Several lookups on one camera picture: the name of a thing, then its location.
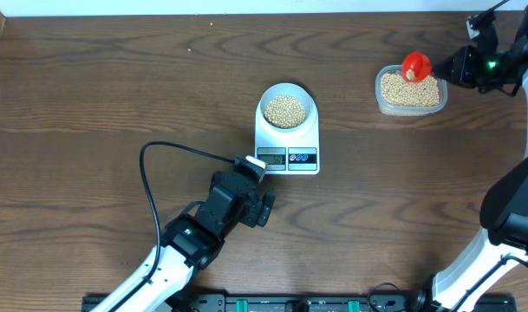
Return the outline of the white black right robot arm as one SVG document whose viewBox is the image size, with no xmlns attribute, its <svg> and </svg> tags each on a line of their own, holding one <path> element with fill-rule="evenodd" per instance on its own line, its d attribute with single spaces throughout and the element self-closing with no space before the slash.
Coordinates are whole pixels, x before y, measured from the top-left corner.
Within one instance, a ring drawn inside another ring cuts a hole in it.
<svg viewBox="0 0 528 312">
<path fill-rule="evenodd" d="M 506 272 L 528 264 L 528 5 L 514 42 L 498 49 L 493 27 L 495 9 L 466 22 L 472 44 L 433 66 L 433 75 L 481 94 L 512 85 L 510 96 L 525 91 L 526 148 L 523 160 L 486 193 L 480 207 L 480 229 L 459 256 L 427 280 L 414 311 L 471 311 L 479 298 Z"/>
</svg>

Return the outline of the red measuring scoop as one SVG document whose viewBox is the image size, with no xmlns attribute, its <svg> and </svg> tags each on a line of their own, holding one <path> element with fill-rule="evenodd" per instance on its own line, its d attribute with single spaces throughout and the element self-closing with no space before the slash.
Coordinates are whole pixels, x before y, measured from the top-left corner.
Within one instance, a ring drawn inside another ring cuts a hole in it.
<svg viewBox="0 0 528 312">
<path fill-rule="evenodd" d="M 421 82 L 432 74 L 432 69 L 429 58 L 419 51 L 414 51 L 404 59 L 401 74 L 405 81 Z"/>
</svg>

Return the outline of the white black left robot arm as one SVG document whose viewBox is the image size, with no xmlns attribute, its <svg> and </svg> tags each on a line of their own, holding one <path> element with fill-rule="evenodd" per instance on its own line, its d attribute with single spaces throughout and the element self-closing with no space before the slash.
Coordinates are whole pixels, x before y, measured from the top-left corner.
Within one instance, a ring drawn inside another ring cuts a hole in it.
<svg viewBox="0 0 528 312">
<path fill-rule="evenodd" d="M 275 193 L 258 196 L 263 178 L 262 172 L 215 172 L 207 199 L 187 207 L 196 212 L 167 224 L 160 246 L 93 311 L 153 311 L 215 260 L 237 224 L 265 226 Z"/>
</svg>

